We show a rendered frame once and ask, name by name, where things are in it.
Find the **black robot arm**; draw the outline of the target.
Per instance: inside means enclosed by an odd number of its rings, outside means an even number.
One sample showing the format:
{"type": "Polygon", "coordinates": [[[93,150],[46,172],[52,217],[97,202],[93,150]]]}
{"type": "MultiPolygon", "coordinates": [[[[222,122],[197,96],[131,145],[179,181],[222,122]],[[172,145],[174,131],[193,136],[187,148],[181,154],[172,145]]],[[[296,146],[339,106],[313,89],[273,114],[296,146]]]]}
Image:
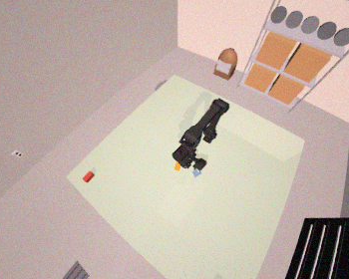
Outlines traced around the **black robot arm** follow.
{"type": "Polygon", "coordinates": [[[191,167],[192,157],[187,155],[194,152],[200,143],[202,132],[204,134],[204,141],[210,143],[212,140],[216,139],[217,122],[221,115],[227,113],[229,108],[230,104],[222,99],[213,100],[210,104],[210,108],[199,120],[199,122],[184,132],[179,141],[180,147],[172,153],[173,158],[178,162],[179,165],[181,165],[183,168],[191,167]]]}

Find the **orange rectangular bar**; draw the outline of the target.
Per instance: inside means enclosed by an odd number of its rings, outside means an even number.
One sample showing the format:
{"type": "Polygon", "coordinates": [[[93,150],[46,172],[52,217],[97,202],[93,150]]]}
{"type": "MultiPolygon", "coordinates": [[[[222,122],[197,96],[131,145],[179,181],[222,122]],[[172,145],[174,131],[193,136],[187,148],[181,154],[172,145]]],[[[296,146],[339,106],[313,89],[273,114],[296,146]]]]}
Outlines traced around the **orange rectangular bar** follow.
{"type": "Polygon", "coordinates": [[[174,168],[174,169],[179,171],[179,169],[180,169],[180,165],[178,164],[178,162],[176,162],[176,164],[175,164],[175,168],[174,168]]]}

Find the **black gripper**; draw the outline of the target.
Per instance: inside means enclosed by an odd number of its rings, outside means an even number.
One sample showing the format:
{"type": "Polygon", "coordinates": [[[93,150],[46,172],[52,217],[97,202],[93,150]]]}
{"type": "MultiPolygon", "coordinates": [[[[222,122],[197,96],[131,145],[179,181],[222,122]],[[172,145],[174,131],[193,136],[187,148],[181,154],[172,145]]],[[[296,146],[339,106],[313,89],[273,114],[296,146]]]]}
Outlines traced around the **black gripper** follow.
{"type": "Polygon", "coordinates": [[[192,157],[192,161],[194,161],[194,165],[193,165],[194,170],[196,169],[203,170],[204,167],[207,165],[207,161],[204,160],[203,158],[196,158],[195,152],[196,152],[196,149],[194,150],[194,152],[189,153],[187,156],[192,157]]]}

